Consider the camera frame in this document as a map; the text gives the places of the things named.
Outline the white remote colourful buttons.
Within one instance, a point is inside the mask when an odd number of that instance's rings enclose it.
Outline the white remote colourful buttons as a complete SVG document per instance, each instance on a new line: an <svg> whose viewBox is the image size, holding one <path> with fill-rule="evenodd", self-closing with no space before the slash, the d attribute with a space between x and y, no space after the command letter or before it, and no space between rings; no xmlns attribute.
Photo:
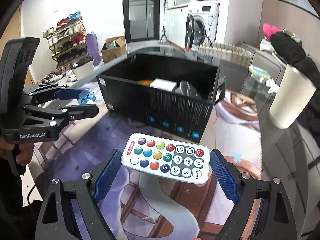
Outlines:
<svg viewBox="0 0 320 240"><path fill-rule="evenodd" d="M210 149L207 146L133 133L121 163L150 175L202 185L208 181Z"/></svg>

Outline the white sneaker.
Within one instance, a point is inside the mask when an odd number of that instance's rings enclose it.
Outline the white sneaker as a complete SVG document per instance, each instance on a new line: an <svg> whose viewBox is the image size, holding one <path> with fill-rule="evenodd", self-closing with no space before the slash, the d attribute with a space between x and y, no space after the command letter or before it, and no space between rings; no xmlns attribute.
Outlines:
<svg viewBox="0 0 320 240"><path fill-rule="evenodd" d="M75 82L77 80L76 74L73 72L72 69L66 72L66 77L68 82Z"/></svg>

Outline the cream trash bin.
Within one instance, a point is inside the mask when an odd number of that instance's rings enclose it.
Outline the cream trash bin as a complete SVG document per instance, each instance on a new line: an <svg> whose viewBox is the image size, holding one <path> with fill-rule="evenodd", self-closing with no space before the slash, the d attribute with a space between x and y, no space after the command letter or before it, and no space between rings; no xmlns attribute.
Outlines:
<svg viewBox="0 0 320 240"><path fill-rule="evenodd" d="M73 72L76 75L78 81L94 72L94 65L92 61L89 61L81 66L73 68Z"/></svg>

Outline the anime desk mat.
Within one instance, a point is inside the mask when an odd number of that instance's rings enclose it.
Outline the anime desk mat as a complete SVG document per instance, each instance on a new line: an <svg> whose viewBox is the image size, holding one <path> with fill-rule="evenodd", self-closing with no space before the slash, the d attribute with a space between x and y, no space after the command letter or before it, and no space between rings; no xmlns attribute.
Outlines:
<svg viewBox="0 0 320 240"><path fill-rule="evenodd" d="M162 138L172 135L109 112L98 88L99 114L74 121L59 140L35 146L31 173L37 195L44 196L50 181L78 179L104 161L112 149L123 150L132 133ZM261 137L257 101L228 90L211 114L201 144L217 148L241 172L261 177ZM214 176L203 185L157 178L121 168L99 207L118 239L215 239L233 202Z"/></svg>

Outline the wooden shoe rack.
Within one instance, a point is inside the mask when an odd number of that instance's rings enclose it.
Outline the wooden shoe rack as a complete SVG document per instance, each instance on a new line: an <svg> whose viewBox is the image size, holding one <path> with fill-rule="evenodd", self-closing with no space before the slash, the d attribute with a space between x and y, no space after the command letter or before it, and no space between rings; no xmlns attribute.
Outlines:
<svg viewBox="0 0 320 240"><path fill-rule="evenodd" d="M71 69L73 63L89 57L86 28L80 11L69 14L56 26L45 29L42 36L48 42L57 70L61 72Z"/></svg>

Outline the purple rolled mat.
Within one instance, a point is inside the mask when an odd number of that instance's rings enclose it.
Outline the purple rolled mat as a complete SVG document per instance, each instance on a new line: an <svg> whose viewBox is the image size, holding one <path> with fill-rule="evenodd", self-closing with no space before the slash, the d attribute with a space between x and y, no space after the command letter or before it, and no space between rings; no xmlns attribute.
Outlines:
<svg viewBox="0 0 320 240"><path fill-rule="evenodd" d="M100 64L101 59L97 36L94 32L88 33L86 35L86 45L89 56L93 57L93 66L98 66Z"/></svg>

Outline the cardboard box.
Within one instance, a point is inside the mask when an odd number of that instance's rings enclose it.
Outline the cardboard box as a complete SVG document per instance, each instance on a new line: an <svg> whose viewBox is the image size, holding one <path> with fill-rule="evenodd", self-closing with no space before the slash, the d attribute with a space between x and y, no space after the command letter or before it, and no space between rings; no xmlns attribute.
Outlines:
<svg viewBox="0 0 320 240"><path fill-rule="evenodd" d="M110 62L127 53L125 36L107 38L101 50L103 62Z"/></svg>

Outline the black organizer box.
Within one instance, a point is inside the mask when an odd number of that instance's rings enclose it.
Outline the black organizer box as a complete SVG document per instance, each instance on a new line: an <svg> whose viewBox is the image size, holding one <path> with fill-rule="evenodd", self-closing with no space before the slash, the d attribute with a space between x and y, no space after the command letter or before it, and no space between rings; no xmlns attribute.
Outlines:
<svg viewBox="0 0 320 240"><path fill-rule="evenodd" d="M200 142L217 96L220 66L179 57L134 54L97 76L109 110L193 142ZM140 83L162 79L189 82L195 98Z"/></svg>

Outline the white small box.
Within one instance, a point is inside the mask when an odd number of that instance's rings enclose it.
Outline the white small box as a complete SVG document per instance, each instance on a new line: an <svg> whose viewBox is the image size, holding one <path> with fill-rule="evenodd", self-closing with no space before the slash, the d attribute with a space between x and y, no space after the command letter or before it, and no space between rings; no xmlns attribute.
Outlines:
<svg viewBox="0 0 320 240"><path fill-rule="evenodd" d="M173 92L177 88L177 83L163 79L155 79L150 83L150 87Z"/></svg>

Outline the cream white cup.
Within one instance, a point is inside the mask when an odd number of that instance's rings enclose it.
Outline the cream white cup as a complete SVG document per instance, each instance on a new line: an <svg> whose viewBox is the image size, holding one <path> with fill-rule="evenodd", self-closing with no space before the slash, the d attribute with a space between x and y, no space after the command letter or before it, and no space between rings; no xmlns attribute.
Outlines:
<svg viewBox="0 0 320 240"><path fill-rule="evenodd" d="M315 85L297 68L287 65L279 90L270 106L270 119L287 129L298 118L316 91Z"/></svg>

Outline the floor mop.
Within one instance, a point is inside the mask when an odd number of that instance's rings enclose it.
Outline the floor mop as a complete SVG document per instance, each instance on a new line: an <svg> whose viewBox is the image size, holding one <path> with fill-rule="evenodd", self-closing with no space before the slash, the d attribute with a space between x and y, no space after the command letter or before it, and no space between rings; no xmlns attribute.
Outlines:
<svg viewBox="0 0 320 240"><path fill-rule="evenodd" d="M167 5L169 0L164 0L163 2L163 29L162 29L162 36L159 40L160 44L169 44L169 40L167 38L167 30L166 30L166 13L167 13Z"/></svg>

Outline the green sponge pack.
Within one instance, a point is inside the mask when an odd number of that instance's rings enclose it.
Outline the green sponge pack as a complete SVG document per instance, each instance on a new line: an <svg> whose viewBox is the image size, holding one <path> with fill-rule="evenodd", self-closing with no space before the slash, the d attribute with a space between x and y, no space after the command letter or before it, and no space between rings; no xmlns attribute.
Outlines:
<svg viewBox="0 0 320 240"><path fill-rule="evenodd" d="M254 65L250 65L248 69L251 73L251 77L259 83L265 83L271 77L266 70L256 67Z"/></svg>

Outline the grey storage box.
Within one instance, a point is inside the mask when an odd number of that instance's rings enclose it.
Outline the grey storage box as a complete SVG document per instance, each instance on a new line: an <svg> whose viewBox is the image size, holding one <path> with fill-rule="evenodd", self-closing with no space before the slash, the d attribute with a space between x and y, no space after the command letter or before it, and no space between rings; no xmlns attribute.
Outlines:
<svg viewBox="0 0 320 240"><path fill-rule="evenodd" d="M239 46L253 53L252 65L264 69L270 74L277 85L281 84L285 73L285 67L283 67L272 54L261 51L243 41L239 43Z"/></svg>

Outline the white washing machine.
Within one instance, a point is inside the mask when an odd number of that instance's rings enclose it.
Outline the white washing machine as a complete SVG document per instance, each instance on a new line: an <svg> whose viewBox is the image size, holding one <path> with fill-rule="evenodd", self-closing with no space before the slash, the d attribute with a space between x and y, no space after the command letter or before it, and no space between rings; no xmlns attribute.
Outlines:
<svg viewBox="0 0 320 240"><path fill-rule="evenodd" d="M185 28L185 47L198 50L204 43L212 45L216 39L220 2L196 1L188 4Z"/></svg>

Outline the pink plush item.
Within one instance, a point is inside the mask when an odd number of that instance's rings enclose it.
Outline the pink plush item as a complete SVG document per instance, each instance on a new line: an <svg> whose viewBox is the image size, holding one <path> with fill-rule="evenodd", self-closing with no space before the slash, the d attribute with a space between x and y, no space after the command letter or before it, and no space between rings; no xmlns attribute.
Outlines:
<svg viewBox="0 0 320 240"><path fill-rule="evenodd" d="M282 32L283 28L278 28L274 25L269 25L267 23L263 23L262 30L264 32L264 36L267 38L267 40L270 40L271 36L277 32Z"/></svg>

